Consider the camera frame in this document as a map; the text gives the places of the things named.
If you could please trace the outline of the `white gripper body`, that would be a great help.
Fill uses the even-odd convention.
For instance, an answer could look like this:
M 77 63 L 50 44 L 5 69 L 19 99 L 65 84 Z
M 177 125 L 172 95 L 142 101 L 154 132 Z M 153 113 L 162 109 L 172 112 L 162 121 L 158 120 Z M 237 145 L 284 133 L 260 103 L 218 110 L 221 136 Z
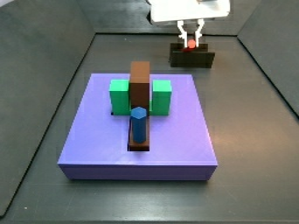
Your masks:
M 153 23 L 200 18 L 221 18 L 229 14 L 229 0 L 146 0 Z

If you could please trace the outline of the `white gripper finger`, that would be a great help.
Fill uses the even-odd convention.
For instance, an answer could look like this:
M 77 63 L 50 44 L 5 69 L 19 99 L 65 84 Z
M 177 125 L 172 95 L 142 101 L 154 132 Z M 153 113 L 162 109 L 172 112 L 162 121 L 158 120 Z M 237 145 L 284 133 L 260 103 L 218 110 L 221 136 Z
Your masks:
M 177 23 L 176 23 L 177 29 L 180 31 L 178 38 L 182 40 L 182 47 L 186 48 L 186 46 L 188 46 L 188 33 L 182 29 L 182 25 L 184 25 L 182 20 L 178 20 Z
M 204 26 L 204 20 L 202 20 L 202 18 L 200 18 L 200 19 L 197 19 L 196 31 L 194 31 L 194 45 L 196 45 L 196 47 L 198 47 L 198 44 L 200 44 L 202 26 Z

